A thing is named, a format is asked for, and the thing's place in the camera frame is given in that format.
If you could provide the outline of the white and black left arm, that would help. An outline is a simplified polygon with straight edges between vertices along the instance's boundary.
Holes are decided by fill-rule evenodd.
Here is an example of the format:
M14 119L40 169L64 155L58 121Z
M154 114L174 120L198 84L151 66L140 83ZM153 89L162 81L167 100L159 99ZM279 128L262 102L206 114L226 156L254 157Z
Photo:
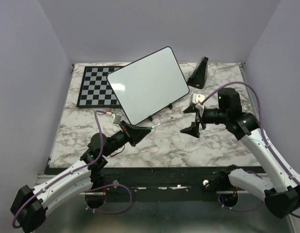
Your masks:
M14 216L12 227L30 233L41 226L47 212L64 199L88 190L99 191L102 179L97 175L107 164L105 157L127 143L136 146L151 132L150 127L133 126L124 120L119 126L120 131L112 136L102 132L94 134L80 159L57 176L33 188L21 187L10 208Z

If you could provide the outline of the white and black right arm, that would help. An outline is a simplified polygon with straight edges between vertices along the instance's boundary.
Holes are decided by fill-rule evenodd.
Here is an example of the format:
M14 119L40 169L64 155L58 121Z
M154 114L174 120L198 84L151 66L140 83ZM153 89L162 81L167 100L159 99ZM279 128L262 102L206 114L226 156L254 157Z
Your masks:
M231 165L212 180L204 180L204 189L216 192L239 187L262 200L277 218L293 213L300 208L300 175L272 148L258 119L242 111L240 95L235 89L221 88L217 96L218 108L209 109L203 104L204 95L192 94L183 113L195 113L195 120L180 132L198 138L199 128L205 129L207 124L225 125L227 131L254 155L270 180Z

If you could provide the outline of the green white marker pen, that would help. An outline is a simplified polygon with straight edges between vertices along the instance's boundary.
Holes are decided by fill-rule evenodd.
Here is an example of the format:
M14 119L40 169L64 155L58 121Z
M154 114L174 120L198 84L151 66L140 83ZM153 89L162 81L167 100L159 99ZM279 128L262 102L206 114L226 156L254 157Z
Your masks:
M154 130L154 129L156 129L157 127L162 126L162 125L163 125L163 123L158 123L158 124L155 124L155 125L153 125L153 126L147 127L147 129L148 129L148 130Z

